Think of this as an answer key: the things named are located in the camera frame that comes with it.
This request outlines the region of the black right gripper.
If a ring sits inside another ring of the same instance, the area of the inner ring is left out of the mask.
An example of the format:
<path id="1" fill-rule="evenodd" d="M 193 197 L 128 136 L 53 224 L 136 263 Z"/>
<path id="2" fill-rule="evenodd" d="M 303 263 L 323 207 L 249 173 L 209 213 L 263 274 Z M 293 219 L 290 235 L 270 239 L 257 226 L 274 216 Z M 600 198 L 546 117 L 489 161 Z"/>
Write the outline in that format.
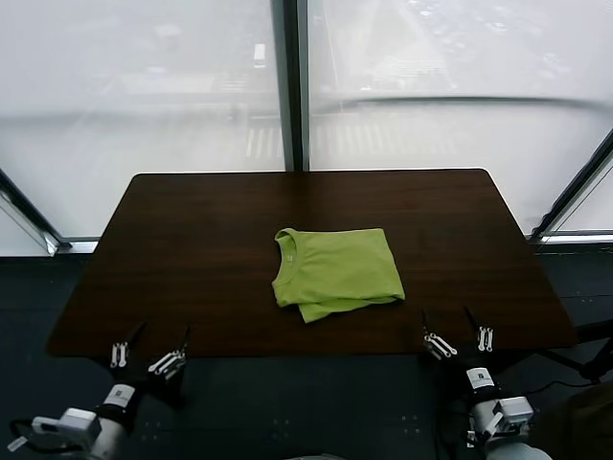
<path id="1" fill-rule="evenodd" d="M 469 307 L 464 307 L 465 315 L 476 335 L 479 353 L 493 351 L 493 328 L 482 324 Z M 420 310 L 422 324 L 422 344 L 435 358 L 439 371 L 436 377 L 442 394 L 459 398 L 494 398 L 501 392 L 500 385 L 487 367 L 486 357 L 482 354 L 461 354 L 440 335 L 429 329 L 426 310 Z"/>

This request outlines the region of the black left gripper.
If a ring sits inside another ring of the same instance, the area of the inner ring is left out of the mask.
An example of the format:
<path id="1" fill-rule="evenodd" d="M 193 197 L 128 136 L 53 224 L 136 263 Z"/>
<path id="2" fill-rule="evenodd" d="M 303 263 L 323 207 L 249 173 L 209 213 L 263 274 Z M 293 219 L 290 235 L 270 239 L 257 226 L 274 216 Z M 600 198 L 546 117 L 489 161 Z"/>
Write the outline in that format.
<path id="1" fill-rule="evenodd" d="M 109 370 L 113 385 L 95 413 L 117 423 L 126 434 L 135 427 L 139 407 L 145 396 L 152 397 L 172 409 L 181 409 L 185 399 L 181 385 L 187 362 L 187 346 L 191 328 L 187 326 L 177 347 L 152 363 L 140 357 L 128 358 L 130 348 L 138 341 L 146 322 L 137 324 L 124 340 L 111 346 Z"/>

